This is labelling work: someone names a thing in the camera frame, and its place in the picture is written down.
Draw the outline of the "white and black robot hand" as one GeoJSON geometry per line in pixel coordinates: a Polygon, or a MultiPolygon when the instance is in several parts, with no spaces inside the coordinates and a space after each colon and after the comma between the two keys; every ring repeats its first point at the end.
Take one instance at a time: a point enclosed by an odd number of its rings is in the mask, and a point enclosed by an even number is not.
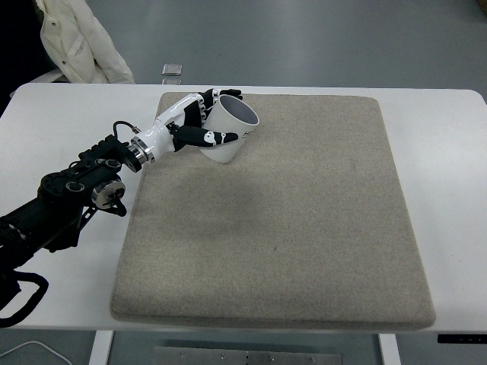
{"type": "Polygon", "coordinates": [[[131,147],[152,163],[166,153],[177,152],[187,145],[214,148],[236,141],[234,132],[214,132],[205,129],[207,118],[221,95],[243,96],[237,89],[211,88],[205,92],[188,94],[156,117],[151,129],[139,132],[131,140],[131,147]]]}

